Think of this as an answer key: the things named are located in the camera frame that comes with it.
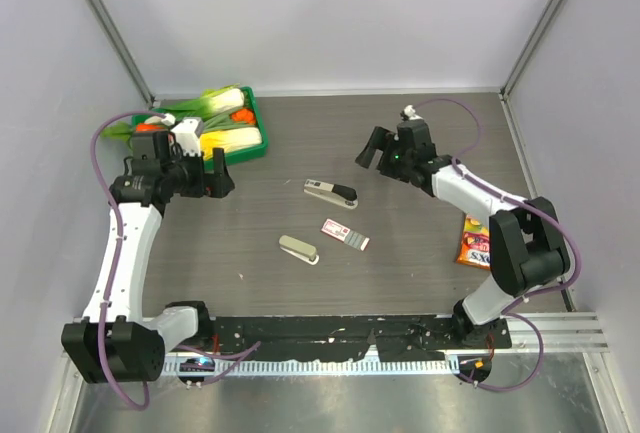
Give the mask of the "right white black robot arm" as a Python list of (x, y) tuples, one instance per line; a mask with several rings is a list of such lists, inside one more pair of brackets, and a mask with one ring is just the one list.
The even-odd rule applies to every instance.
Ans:
[(553, 204), (543, 197), (514, 197), (471, 173), (459, 159), (439, 155), (424, 120), (403, 121), (395, 131), (375, 127), (356, 163), (367, 168), (376, 153), (381, 175), (455, 206), (489, 231), (490, 274), (453, 308), (451, 333), (460, 346), (477, 346), (513, 303), (570, 269)]

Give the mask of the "small beige stapler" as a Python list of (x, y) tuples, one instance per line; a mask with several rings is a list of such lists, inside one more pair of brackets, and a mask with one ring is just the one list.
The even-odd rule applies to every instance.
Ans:
[(278, 244), (282, 251), (309, 265), (316, 265), (319, 262), (317, 248), (309, 243), (288, 235), (282, 235)]

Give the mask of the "red white staple box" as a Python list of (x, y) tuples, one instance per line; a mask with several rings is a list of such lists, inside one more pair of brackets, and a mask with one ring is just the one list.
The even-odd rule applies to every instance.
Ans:
[(369, 237), (332, 219), (325, 220), (321, 227), (321, 232), (359, 251), (364, 251), (370, 243)]

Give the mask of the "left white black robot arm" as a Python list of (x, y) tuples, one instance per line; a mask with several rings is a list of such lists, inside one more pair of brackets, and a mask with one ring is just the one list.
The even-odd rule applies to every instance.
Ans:
[(88, 383), (150, 382), (166, 353), (181, 343), (205, 350), (213, 338), (209, 311), (200, 300), (169, 303), (158, 316), (142, 314), (149, 257), (171, 199), (226, 197), (234, 190), (225, 152), (212, 149), (205, 170), (198, 137), (156, 130), (136, 133), (125, 170), (108, 188), (109, 236), (94, 293), (78, 322), (68, 323), (61, 343)]

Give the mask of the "black and beige stapler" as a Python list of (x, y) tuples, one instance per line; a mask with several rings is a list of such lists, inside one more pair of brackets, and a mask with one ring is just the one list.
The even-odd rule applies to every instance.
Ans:
[(307, 179), (303, 192), (346, 209), (353, 210), (358, 206), (357, 192), (349, 186)]

